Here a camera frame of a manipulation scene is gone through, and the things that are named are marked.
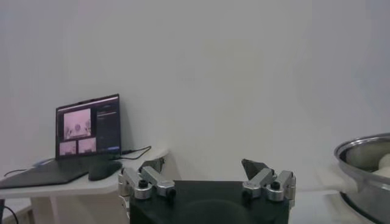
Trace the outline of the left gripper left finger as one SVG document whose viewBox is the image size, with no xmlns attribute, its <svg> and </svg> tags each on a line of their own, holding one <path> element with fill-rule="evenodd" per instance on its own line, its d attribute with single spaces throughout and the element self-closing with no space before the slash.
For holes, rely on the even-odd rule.
<svg viewBox="0 0 390 224">
<path fill-rule="evenodd" d="M 118 175 L 118 194 L 123 199 L 148 200 L 156 194 L 173 200 L 176 197 L 176 184 L 152 166 L 143 166 L 140 171 L 123 167 Z"/>
</svg>

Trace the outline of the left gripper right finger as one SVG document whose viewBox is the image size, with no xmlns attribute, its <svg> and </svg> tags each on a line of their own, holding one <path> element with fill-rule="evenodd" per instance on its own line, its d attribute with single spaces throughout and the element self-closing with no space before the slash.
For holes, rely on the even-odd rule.
<svg viewBox="0 0 390 224">
<path fill-rule="evenodd" d="M 241 164 L 248 177 L 242 183 L 242 196 L 245 203 L 260 197 L 273 202 L 287 200 L 295 202 L 296 176 L 292 171 L 283 170 L 279 174 L 265 163 L 242 159 Z"/>
</svg>

